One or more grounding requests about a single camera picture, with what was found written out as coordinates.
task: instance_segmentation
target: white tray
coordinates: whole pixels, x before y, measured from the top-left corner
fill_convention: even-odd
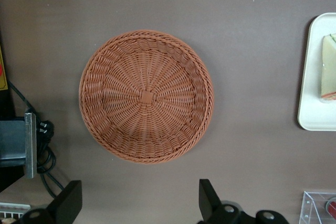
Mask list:
[[[336,131],[336,102],[321,100],[322,41],[336,33],[336,13],[324,13],[310,25],[298,121],[308,131]]]

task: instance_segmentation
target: brown table surface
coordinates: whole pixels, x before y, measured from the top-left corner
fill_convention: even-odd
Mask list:
[[[272,209],[298,223],[304,190],[336,190],[335,132],[297,122],[308,28],[326,12],[336,12],[335,0],[0,0],[8,77],[55,124],[53,174],[63,184],[83,182],[75,223],[197,223],[200,178],[250,215]],[[88,59],[136,29],[185,41],[214,84],[206,134],[160,165],[107,152],[78,107]],[[15,104],[22,113],[22,101]],[[0,201],[37,206],[51,198],[36,177],[22,178]]]

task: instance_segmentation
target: cheese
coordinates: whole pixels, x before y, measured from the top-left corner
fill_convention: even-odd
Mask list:
[[[322,62],[321,97],[336,100],[336,34],[324,36]]]

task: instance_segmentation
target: black cable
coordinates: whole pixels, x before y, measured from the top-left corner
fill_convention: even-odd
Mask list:
[[[28,108],[36,115],[37,114],[36,110],[31,105],[31,103],[24,97],[24,95],[10,81],[7,82],[10,88],[15,91],[15,93],[21,98],[21,100],[23,100],[23,102],[28,106]]]
[[[37,126],[43,125],[42,128],[37,131],[37,137],[39,137],[39,147],[37,150],[37,173],[40,174],[42,183],[48,193],[52,196],[52,198],[56,198],[56,194],[52,191],[50,186],[48,185],[46,178],[44,175],[47,175],[48,178],[54,182],[61,190],[64,190],[64,186],[52,175],[50,171],[56,165],[56,156],[51,148],[48,146],[52,136],[54,135],[54,125],[49,121],[43,121],[38,118],[37,112],[31,103],[24,97],[24,95],[11,83],[8,81],[9,86],[14,92],[24,101],[24,103],[28,106],[30,112],[36,115]]]

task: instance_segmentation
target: brown woven basket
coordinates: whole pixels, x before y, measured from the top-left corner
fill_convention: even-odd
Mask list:
[[[177,158],[202,137],[213,86],[198,55],[181,40],[138,30],[111,38],[83,71],[83,120],[114,155],[154,164]]]

